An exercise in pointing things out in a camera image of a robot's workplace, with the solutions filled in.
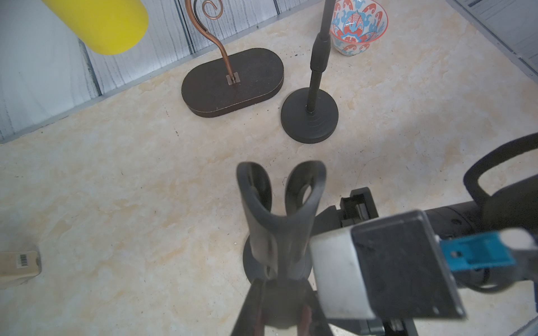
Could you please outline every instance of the barcode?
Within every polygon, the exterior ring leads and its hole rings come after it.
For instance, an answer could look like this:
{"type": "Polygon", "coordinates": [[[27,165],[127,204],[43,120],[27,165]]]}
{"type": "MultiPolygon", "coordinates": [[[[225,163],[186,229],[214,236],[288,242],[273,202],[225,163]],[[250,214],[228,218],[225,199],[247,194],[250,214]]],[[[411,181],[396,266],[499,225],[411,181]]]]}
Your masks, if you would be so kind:
{"type": "Polygon", "coordinates": [[[17,268],[28,267],[28,255],[19,254],[17,258],[17,268]]]}

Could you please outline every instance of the black stand base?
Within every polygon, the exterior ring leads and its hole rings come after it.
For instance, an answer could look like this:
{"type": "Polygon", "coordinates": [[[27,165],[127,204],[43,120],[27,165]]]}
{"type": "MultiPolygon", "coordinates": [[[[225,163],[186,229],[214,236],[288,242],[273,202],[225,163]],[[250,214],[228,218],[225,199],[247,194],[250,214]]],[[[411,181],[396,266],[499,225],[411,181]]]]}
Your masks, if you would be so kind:
{"type": "Polygon", "coordinates": [[[315,144],[330,137],[338,124],[338,107],[335,100],[319,90],[314,112],[308,113],[308,89],[292,92],[282,105],[280,119],[288,135],[303,144],[315,144]]]}
{"type": "MultiPolygon", "coordinates": [[[[250,248],[250,236],[246,239],[245,247],[243,248],[243,268],[250,283],[258,278],[263,281],[269,280],[268,271],[265,266],[259,263],[252,255],[250,248]]],[[[308,279],[312,271],[312,258],[310,251],[307,249],[305,255],[299,260],[295,267],[291,270],[288,277],[294,280],[308,279]]]]}
{"type": "Polygon", "coordinates": [[[228,84],[222,59],[192,69],[181,86],[183,100],[194,114],[218,117],[263,102],[284,83],[284,65],[280,57],[263,48],[248,49],[229,56],[239,81],[228,84]]]}

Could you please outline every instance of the decorative bowl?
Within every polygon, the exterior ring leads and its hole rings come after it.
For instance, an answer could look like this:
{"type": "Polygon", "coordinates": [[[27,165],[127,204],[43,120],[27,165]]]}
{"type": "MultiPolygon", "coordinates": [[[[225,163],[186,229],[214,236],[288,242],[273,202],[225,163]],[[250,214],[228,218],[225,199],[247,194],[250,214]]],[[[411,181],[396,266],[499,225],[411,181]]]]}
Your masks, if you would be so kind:
{"type": "Polygon", "coordinates": [[[338,0],[332,15],[332,45],[346,56],[368,50],[388,27],[387,12],[374,0],[338,0]]]}

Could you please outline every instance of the yellow cylinder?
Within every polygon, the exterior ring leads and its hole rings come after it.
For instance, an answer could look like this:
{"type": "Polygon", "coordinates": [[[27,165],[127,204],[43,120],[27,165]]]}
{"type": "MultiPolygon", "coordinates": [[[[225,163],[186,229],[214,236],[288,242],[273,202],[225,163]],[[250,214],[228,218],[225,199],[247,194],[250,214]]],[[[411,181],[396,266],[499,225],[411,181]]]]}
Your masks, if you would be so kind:
{"type": "Polygon", "coordinates": [[[115,55],[144,37],[147,11],[140,0],[43,0],[98,54],[115,55]]]}

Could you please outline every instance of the brown oval base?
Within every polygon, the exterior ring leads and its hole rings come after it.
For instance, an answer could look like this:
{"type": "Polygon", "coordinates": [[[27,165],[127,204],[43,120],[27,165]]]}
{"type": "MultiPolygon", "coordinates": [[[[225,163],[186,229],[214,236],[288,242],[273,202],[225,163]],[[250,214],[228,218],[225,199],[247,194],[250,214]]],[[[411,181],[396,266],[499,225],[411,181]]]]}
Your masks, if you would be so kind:
{"type": "Polygon", "coordinates": [[[263,102],[284,83],[280,57],[263,48],[248,49],[229,56],[239,82],[228,84],[222,59],[192,69],[181,86],[183,100],[196,115],[212,118],[263,102]]]}

